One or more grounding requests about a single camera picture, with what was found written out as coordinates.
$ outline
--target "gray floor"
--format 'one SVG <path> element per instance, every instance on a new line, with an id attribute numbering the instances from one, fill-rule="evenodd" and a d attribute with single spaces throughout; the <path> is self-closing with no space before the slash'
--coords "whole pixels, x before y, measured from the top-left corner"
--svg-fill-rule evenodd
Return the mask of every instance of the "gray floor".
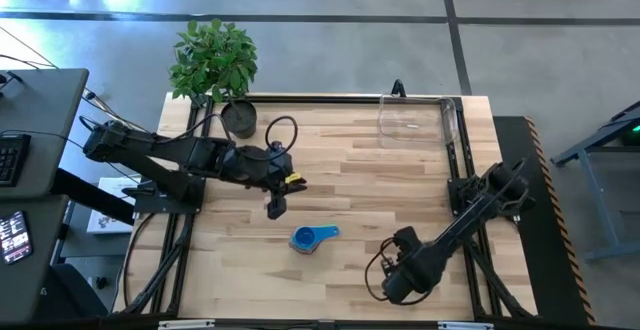
<path id="1" fill-rule="evenodd" d="M 459 16 L 637 17 L 639 0 L 454 0 Z M 0 0 L 0 6 L 41 11 L 135 11 L 208 14 L 442 16 L 442 0 Z M 122 115 L 155 128 L 178 22 L 0 20 L 61 67 L 86 67 L 89 87 Z M 253 91 L 382 93 L 402 78 L 410 93 L 459 94 L 447 25 L 241 23 L 258 45 Z M 638 100 L 638 27 L 461 26 L 471 88 L 488 95 L 496 115 L 530 115 L 552 156 Z M 3 52 L 33 58 L 3 37 Z M 93 109 L 81 114 L 104 119 Z M 74 127 L 72 138 L 86 132 Z M 67 149 L 63 165 L 89 181 L 114 175 L 79 161 Z M 604 244 L 577 164 L 553 176 L 579 253 Z M 629 222 L 627 231 L 640 228 Z M 582 264 L 600 324 L 640 324 L 640 254 Z"/>

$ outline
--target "black desk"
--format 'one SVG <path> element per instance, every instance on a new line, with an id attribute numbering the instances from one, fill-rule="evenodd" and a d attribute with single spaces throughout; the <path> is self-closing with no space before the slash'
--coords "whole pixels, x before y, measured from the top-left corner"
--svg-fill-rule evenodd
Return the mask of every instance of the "black desk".
<path id="1" fill-rule="evenodd" d="M 69 199 L 133 224 L 133 206 L 58 168 L 87 81 L 86 69 L 15 70 L 2 89 L 0 132 L 34 134 L 14 188 L 0 188 L 0 215 L 22 210 L 33 253 L 12 265 L 0 263 L 0 322 L 28 321 L 49 268 Z"/>
<path id="2" fill-rule="evenodd" d="M 49 195 L 37 200 L 16 199 L 0 203 L 0 217 L 15 211 L 24 212 L 33 247 L 30 256 L 12 265 L 0 263 L 0 322 L 31 319 L 68 202 L 67 196 Z"/>

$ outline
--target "phone screen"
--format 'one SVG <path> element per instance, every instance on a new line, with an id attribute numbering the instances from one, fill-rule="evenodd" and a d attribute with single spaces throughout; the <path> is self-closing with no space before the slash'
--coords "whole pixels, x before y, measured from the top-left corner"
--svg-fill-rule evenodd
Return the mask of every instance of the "phone screen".
<path id="1" fill-rule="evenodd" d="M 2 258 L 7 265 L 31 254 L 31 242 L 27 231 L 27 222 L 22 211 L 0 219 L 0 241 Z"/>

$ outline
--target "black plant pot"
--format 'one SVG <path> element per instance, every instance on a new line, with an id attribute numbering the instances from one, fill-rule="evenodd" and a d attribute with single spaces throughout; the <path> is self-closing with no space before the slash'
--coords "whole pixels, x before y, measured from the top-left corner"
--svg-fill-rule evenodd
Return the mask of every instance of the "black plant pot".
<path id="1" fill-rule="evenodd" d="M 235 100 L 234 103 L 235 107 L 229 103 L 222 108 L 220 116 L 233 135 L 248 139 L 256 132 L 256 108 L 246 100 Z"/>

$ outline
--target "butcher block tabletop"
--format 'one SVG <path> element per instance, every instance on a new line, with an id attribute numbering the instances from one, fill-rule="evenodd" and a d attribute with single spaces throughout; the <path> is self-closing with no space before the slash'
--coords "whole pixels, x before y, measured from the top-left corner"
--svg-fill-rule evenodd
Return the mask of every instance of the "butcher block tabletop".
<path id="1" fill-rule="evenodd" d="M 501 161 L 489 100 L 469 96 L 462 97 L 462 103 L 475 170 L 482 174 Z M 288 195 L 287 212 L 277 220 L 269 220 L 265 210 L 268 194 L 207 180 L 204 204 L 193 228 L 180 317 L 473 318 L 462 250 L 449 259 L 440 284 L 418 305 L 378 302 L 364 283 L 365 266 L 382 240 L 405 226 L 413 226 L 422 241 L 435 239 L 452 222 L 446 192 L 450 172 L 444 145 L 383 148 L 378 140 L 377 103 L 254 105 L 258 112 L 256 134 L 249 140 L 234 140 L 239 145 L 264 148 L 267 125 L 281 115 L 293 116 L 299 135 L 290 154 L 295 171 L 307 179 L 309 188 Z M 434 118 L 440 116 L 439 107 L 423 107 Z M 222 105 L 216 104 L 214 111 L 221 109 Z M 168 94 L 158 132 L 166 136 L 182 133 L 189 110 L 188 99 L 172 100 Z M 270 138 L 286 146 L 292 134 L 291 124 L 282 121 L 274 126 Z M 209 135 L 224 136 L 215 119 Z M 130 299 L 146 285 L 158 266 L 167 218 L 155 216 L 133 248 L 128 269 Z M 340 236 L 325 240 L 313 254 L 300 254 L 289 247 L 296 227 L 327 224 L 337 225 Z M 536 313 L 515 226 L 505 219 L 493 219 L 487 223 L 487 232 L 496 272 L 522 306 Z M 382 279 L 376 263 L 369 280 L 378 294 Z M 486 282 L 481 274 L 479 283 L 484 307 L 489 311 Z M 173 271 L 164 291 L 163 309 L 172 285 Z M 114 311 L 124 307 L 122 289 L 121 285 Z"/>

